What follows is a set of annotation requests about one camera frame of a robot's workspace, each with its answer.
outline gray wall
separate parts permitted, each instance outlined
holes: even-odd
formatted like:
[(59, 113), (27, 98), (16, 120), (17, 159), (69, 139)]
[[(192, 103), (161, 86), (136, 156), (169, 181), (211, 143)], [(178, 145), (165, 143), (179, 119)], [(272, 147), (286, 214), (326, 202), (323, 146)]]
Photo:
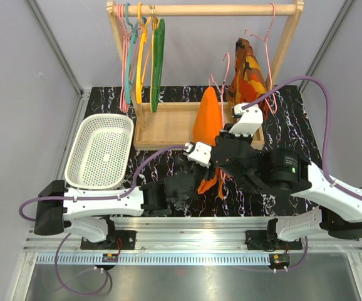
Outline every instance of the gray wall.
[[(82, 87), (120, 86), (121, 64), (106, 12), (106, 0), (37, 0)], [(129, 0), (137, 4), (139, 0)], [(269, 0), (155, 0), (154, 4), (269, 4)], [(292, 0), (274, 0), (276, 4)], [(305, 0), (304, 12), (278, 82), (305, 74), (344, 0)], [(269, 37), (276, 50), (286, 17), (277, 17)], [(264, 36), (271, 17), (166, 17), (162, 85), (207, 85), (224, 78), (225, 52), (232, 56), (244, 30)], [(264, 43), (249, 38), (267, 75)], [(229, 82), (233, 72), (229, 73)], [(145, 84), (150, 83), (147, 72)]]
[(52, 180), (76, 102), (26, 2), (0, 0), (0, 300), (31, 226), (18, 207)]
[[(361, 187), (362, 1), (356, 1), (315, 77), (327, 84), (332, 98), (329, 170), (334, 176)], [(323, 141), (324, 97), (313, 84), (308, 85), (303, 96), (316, 136)]]

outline orange cloth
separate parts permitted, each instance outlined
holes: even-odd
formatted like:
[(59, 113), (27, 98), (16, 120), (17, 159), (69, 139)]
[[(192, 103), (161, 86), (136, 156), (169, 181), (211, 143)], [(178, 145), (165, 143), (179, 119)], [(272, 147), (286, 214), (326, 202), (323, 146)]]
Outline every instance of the orange cloth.
[[(202, 101), (200, 102), (199, 111), (195, 119), (193, 136), (194, 142), (203, 142), (208, 145), (214, 146), (214, 138), (219, 135), (220, 130), (223, 129), (221, 120), (221, 108), (217, 100), (217, 95), (213, 87), (209, 87), (204, 92)], [(220, 169), (216, 169), (215, 177), (209, 181), (202, 180), (198, 188), (198, 193), (202, 194), (219, 180), (218, 194), (220, 198), (223, 196), (223, 180), (220, 176)]]

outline ventilation grille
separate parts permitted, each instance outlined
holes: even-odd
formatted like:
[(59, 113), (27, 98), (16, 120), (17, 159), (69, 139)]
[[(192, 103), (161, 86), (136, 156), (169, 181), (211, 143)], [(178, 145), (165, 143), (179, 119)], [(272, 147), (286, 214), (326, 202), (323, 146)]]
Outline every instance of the ventilation grille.
[[(40, 253), (36, 263), (53, 264), (55, 253)], [(62, 253), (60, 265), (112, 265), (103, 262), (102, 253)], [(269, 255), (253, 254), (144, 254), (122, 253), (119, 265), (269, 265)]]

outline marble surface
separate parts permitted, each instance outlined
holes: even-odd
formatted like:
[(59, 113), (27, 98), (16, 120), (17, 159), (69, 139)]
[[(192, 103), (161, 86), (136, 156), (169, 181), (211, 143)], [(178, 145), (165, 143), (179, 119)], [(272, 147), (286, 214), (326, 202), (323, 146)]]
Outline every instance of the marble surface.
[[(162, 87), (161, 102), (199, 102), (206, 87)], [(98, 113), (122, 114), (119, 107), (119, 87), (96, 87), (91, 91), (85, 118)], [(149, 88), (143, 89), (143, 101), (148, 102)], [(297, 86), (286, 86), (276, 94), (279, 109), (275, 116), (269, 114), (264, 122), (264, 150), (275, 147), (303, 152), (310, 160), (321, 165), (321, 156), (314, 140), (308, 115)], [(132, 106), (126, 114), (135, 122)], [(123, 186), (130, 187), (135, 169), (154, 151), (137, 151), (131, 148)], [(138, 185), (171, 176), (183, 168), (186, 158), (180, 151), (168, 151), (144, 168)], [(251, 195), (240, 191), (233, 180), (226, 179), (225, 199), (217, 196), (217, 185), (200, 195), (188, 209), (175, 210), (172, 216), (291, 216), (305, 213), (316, 204), (300, 198), (275, 198), (270, 195)]]

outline metal floor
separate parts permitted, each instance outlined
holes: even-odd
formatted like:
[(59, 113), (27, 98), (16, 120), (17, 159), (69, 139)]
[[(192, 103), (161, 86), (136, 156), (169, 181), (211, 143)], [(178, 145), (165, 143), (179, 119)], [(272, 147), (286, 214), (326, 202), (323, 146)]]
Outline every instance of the metal floor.
[[(292, 263), (300, 256), (292, 254)], [(71, 288), (92, 292), (103, 283), (104, 277), (91, 271), (73, 279), (85, 268), (84, 265), (63, 265), (59, 270), (62, 279)], [(267, 267), (211, 266), (118, 266), (110, 270), (110, 274), (113, 277), (111, 292), (88, 300), (360, 300), (348, 259), (341, 253), (309, 254), (300, 269), (276, 275)], [(63, 288), (57, 290), (58, 287), (54, 266), (36, 265), (26, 300), (82, 299)]]

